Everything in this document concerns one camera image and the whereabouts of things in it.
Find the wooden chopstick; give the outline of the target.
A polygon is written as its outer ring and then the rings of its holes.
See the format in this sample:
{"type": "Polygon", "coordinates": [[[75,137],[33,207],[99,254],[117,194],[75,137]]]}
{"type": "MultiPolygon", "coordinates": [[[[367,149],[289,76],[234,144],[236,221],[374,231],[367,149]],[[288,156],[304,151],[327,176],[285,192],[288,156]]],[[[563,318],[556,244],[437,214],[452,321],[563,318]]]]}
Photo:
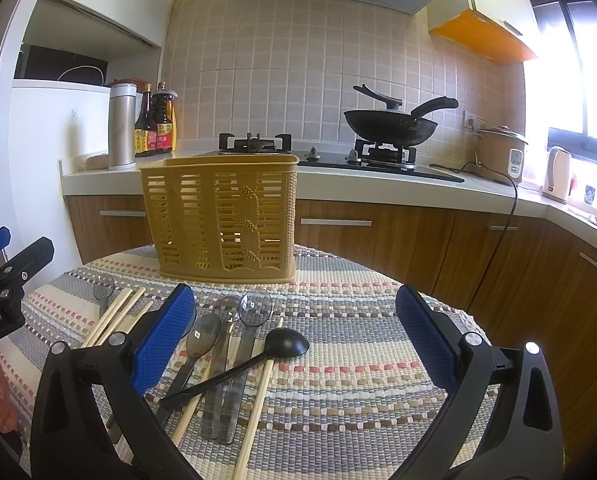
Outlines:
{"type": "Polygon", "coordinates": [[[125,304],[125,302],[128,300],[131,293],[132,290],[130,288],[124,288],[116,296],[111,306],[105,310],[105,312],[102,315],[102,318],[100,318],[96,326],[94,326],[93,329],[90,330],[89,335],[82,343],[82,348],[90,347],[96,343],[103,331],[108,327],[108,324],[110,324],[113,320],[114,316],[116,315],[116,312],[120,310],[120,307],[122,307],[123,304],[125,304]]]}
{"type": "MultiPolygon", "coordinates": [[[[203,373],[200,377],[200,382],[205,382],[208,378],[210,378],[212,362],[213,360],[208,361],[207,366],[205,367],[205,370],[203,370],[203,373]]],[[[196,407],[198,406],[199,402],[200,397],[195,396],[182,412],[178,425],[176,426],[176,429],[172,434],[172,443],[174,443],[176,446],[180,445],[180,442],[187,431],[187,428],[191,422],[191,419],[196,411],[196,407]]]]}
{"type": "Polygon", "coordinates": [[[136,290],[134,290],[134,289],[131,289],[131,290],[132,290],[132,293],[129,296],[128,300],[125,302],[125,304],[123,304],[122,307],[120,307],[120,310],[118,310],[116,312],[116,315],[114,316],[111,323],[108,324],[108,327],[103,331],[103,333],[101,334],[99,339],[96,341],[96,343],[93,344],[93,346],[96,346],[97,344],[102,344],[102,342],[105,340],[105,338],[110,336],[114,332],[116,327],[120,325],[120,322],[123,321],[125,316],[128,315],[129,311],[135,306],[135,304],[137,304],[138,300],[146,292],[146,289],[144,287],[139,287],[136,290]]]}
{"type": "Polygon", "coordinates": [[[138,311],[136,314],[128,314],[125,316],[125,318],[123,319],[122,323],[120,323],[120,326],[118,326],[118,331],[119,332],[123,332],[128,334],[133,328],[134,326],[138,323],[138,321],[140,320],[140,318],[142,318],[143,315],[146,314],[146,312],[149,312],[151,310],[153,306],[153,302],[152,301],[148,301],[142,308],[140,311],[138,311]]]}
{"type": "Polygon", "coordinates": [[[248,419],[248,427],[246,427],[245,434],[241,443],[238,458],[236,459],[236,465],[233,467],[232,480],[241,480],[245,478],[246,467],[248,467],[248,460],[253,448],[256,430],[258,427],[260,415],[263,412],[263,405],[267,394],[269,381],[271,378],[272,369],[274,368],[274,360],[278,359],[279,350],[283,347],[283,344],[279,344],[277,341],[278,337],[274,336],[271,339],[271,348],[266,354],[266,361],[263,367],[263,372],[259,377],[259,384],[256,393],[256,398],[253,404],[253,408],[248,419]]]}

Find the smoky grey plastic spoon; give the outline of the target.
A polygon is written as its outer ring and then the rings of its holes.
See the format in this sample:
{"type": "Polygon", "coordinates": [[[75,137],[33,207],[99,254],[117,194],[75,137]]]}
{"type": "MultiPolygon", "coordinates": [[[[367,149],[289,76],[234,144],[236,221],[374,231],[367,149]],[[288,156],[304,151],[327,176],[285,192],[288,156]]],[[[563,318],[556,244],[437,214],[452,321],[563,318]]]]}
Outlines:
{"type": "Polygon", "coordinates": [[[180,367],[166,396],[186,388],[193,372],[195,362],[205,356],[214,347],[221,328],[221,319],[216,313],[207,313],[194,323],[186,338],[187,359],[180,367]]]}

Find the grey translucent plastic spoon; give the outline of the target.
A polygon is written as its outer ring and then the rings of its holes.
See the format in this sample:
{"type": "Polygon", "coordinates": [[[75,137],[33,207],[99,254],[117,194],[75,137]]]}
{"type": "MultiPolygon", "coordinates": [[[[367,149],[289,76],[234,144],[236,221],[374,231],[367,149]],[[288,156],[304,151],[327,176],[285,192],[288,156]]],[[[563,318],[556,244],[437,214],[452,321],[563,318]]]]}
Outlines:
{"type": "MultiPolygon", "coordinates": [[[[213,311],[219,316],[221,326],[213,349],[210,363],[210,378],[225,372],[228,359],[228,348],[233,324],[238,321],[240,297],[234,295],[221,296],[214,304],[213,311]]],[[[219,411],[222,401],[222,385],[210,388],[204,396],[204,412],[201,422],[201,437],[214,440],[218,436],[219,411]]]]}

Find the clear plastic spoon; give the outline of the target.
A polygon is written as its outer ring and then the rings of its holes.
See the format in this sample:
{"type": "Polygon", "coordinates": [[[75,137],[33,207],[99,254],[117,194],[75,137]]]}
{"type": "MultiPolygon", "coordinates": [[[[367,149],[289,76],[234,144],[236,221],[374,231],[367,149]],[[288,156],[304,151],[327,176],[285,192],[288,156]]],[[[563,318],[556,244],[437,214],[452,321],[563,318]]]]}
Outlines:
{"type": "MultiPolygon", "coordinates": [[[[244,329],[234,365],[238,366],[251,359],[257,330],[269,320],[272,309],[274,309],[274,303],[265,289],[249,290],[242,296],[238,313],[244,329]]],[[[228,445],[233,442],[247,377],[248,372],[241,372],[227,385],[216,438],[220,444],[228,445]]]]}

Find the black plastic ladle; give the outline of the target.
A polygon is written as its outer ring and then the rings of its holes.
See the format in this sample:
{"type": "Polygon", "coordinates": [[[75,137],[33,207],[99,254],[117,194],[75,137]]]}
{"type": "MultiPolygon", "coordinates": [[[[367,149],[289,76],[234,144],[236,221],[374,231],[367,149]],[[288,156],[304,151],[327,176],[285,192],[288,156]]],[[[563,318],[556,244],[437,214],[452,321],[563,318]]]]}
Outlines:
{"type": "Polygon", "coordinates": [[[160,406],[161,408],[166,408],[166,410],[178,410],[178,408],[181,408],[184,404],[187,404],[208,389],[227,382],[227,380],[246,372],[259,363],[268,359],[291,360],[299,356],[304,356],[308,349],[309,341],[297,330],[292,330],[289,327],[274,328],[267,334],[263,351],[257,356],[253,356],[248,361],[230,368],[230,370],[226,370],[224,373],[208,378],[205,382],[200,382],[192,387],[165,396],[160,401],[160,406]]]}

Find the small grey plastic spoon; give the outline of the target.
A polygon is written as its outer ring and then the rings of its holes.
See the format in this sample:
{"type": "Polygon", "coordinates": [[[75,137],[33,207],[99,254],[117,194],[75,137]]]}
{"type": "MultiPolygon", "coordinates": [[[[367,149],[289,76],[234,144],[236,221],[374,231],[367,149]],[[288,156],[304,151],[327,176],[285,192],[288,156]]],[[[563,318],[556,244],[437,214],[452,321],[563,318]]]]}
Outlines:
{"type": "Polygon", "coordinates": [[[100,318],[102,318],[105,311],[108,310],[108,303],[110,302],[114,290],[115,282],[111,274],[102,273],[94,279],[93,297],[96,299],[99,306],[100,318]]]}

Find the dark soy sauce bottle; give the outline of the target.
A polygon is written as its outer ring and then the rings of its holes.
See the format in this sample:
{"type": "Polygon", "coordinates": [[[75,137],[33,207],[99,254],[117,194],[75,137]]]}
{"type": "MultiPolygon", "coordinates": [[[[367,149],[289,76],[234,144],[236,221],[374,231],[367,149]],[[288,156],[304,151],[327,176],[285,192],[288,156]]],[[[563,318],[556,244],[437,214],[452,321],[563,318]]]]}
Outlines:
{"type": "Polygon", "coordinates": [[[156,151],[156,125],[152,114],[151,84],[147,82],[141,86],[140,113],[135,122],[135,156],[146,157],[156,151]]]}

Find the steel thermos flask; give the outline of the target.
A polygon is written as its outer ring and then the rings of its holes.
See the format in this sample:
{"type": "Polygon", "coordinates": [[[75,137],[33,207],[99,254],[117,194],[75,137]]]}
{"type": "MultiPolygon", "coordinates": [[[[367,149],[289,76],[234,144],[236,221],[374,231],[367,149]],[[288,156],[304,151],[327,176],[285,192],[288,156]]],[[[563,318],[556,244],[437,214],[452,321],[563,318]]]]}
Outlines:
{"type": "Polygon", "coordinates": [[[108,166],[135,164],[134,131],[137,86],[114,84],[108,101],[108,166]]]}

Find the large soy sauce bottle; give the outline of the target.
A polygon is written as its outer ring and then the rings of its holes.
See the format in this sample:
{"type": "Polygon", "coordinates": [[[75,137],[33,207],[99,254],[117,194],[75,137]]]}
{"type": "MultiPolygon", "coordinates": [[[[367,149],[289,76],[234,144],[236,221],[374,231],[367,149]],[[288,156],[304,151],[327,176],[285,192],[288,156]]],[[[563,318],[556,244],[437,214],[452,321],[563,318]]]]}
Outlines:
{"type": "Polygon", "coordinates": [[[172,153],[176,148],[176,99],[177,94],[168,90],[164,81],[157,84],[156,92],[152,96],[153,118],[156,123],[157,153],[172,153]]]}

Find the yellow plastic utensil basket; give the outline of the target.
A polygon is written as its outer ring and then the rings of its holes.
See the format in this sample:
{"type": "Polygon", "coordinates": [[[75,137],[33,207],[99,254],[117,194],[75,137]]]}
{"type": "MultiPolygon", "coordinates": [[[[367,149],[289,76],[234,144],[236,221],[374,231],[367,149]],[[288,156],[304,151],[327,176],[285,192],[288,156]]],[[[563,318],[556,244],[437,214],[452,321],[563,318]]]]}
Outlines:
{"type": "Polygon", "coordinates": [[[204,283],[291,282],[298,164],[292,154],[245,154],[142,167],[161,274],[204,283]]]}

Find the striped woven table mat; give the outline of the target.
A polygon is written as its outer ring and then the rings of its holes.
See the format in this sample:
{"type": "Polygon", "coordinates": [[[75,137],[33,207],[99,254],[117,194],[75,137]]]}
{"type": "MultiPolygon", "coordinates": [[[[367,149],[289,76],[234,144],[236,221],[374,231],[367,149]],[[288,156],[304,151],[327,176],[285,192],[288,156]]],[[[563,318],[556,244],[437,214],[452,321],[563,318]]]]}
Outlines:
{"type": "MultiPolygon", "coordinates": [[[[292,282],[271,284],[271,326],[311,345],[274,366],[245,474],[250,479],[385,479],[440,411],[436,388],[395,313],[393,278],[314,248],[296,246],[292,282]]],[[[0,340],[0,364],[29,432],[50,346],[81,344],[96,324],[94,286],[141,292],[160,307],[175,287],[154,249],[119,252],[31,290],[25,325],[0,340]]]]}

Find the white electric kettle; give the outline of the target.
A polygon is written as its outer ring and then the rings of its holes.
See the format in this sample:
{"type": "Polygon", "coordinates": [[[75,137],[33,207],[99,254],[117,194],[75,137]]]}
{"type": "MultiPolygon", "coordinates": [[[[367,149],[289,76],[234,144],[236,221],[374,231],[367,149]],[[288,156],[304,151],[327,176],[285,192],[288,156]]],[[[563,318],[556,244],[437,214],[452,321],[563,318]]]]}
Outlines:
{"type": "Polygon", "coordinates": [[[571,161],[571,153],[561,148],[561,146],[554,146],[550,149],[545,181],[541,187],[542,196],[556,200],[561,204],[568,203],[571,184],[571,161]]]}

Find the beige rice cooker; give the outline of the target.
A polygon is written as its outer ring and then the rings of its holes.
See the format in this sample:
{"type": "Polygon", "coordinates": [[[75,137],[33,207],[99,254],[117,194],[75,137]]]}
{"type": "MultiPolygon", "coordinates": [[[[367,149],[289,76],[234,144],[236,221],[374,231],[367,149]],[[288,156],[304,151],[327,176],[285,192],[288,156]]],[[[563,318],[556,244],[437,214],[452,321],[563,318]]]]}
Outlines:
{"type": "Polygon", "coordinates": [[[522,182],[527,140],[505,126],[473,133],[475,173],[481,178],[509,184],[522,182]]]}

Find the black gas stove top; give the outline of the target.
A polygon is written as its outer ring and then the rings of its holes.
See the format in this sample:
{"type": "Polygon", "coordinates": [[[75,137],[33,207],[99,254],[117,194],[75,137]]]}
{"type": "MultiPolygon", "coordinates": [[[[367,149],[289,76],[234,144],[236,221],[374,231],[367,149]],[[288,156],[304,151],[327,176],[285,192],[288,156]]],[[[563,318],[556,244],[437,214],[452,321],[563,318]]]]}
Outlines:
{"type": "Polygon", "coordinates": [[[259,134],[252,136],[251,133],[244,138],[237,138],[232,133],[221,133],[218,136],[217,154],[292,154],[298,158],[300,165],[307,167],[365,170],[444,182],[465,182],[448,170],[418,165],[415,148],[382,148],[381,145],[361,139],[355,140],[348,153],[335,153],[319,151],[315,145],[308,150],[293,150],[289,133],[279,133],[273,138],[262,138],[259,134]]]}

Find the orange wall cabinet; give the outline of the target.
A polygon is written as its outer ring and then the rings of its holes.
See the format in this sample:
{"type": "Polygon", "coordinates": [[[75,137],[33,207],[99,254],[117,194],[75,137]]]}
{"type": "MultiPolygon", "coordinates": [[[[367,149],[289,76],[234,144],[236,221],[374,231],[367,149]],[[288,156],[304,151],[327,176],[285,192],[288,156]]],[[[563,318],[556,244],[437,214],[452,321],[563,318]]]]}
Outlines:
{"type": "Polygon", "coordinates": [[[529,0],[433,0],[429,33],[510,65],[535,58],[536,23],[529,0]]]}

